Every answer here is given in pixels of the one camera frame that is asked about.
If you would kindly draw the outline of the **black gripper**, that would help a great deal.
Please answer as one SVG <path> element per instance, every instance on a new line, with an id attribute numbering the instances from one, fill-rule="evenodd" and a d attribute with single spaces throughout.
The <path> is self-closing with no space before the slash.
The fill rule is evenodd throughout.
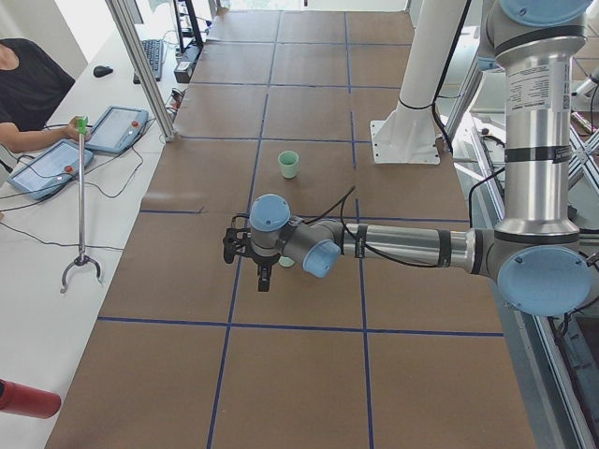
<path id="1" fill-rule="evenodd" d="M 281 255 L 278 252 L 263 254 L 252 246 L 249 247 L 248 254 L 257 265 L 257 291 L 265 292 L 265 290 L 270 290 L 272 267 L 278 263 Z"/>

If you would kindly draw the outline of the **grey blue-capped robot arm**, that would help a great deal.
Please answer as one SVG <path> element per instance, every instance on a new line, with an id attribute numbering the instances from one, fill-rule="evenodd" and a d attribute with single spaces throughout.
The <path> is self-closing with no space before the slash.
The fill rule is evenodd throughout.
<path id="1" fill-rule="evenodd" d="M 277 195 L 257 198 L 231 255 L 270 269 L 287 257 L 324 277 L 343 254 L 378 256 L 416 268 L 462 268 L 493 280 L 517 309 L 557 316 L 589 303 L 598 273 L 579 251 L 567 214 L 571 59 L 586 40 L 584 1 L 488 1 L 479 54 L 504 70 L 504 216 L 465 232 L 307 222 Z"/>

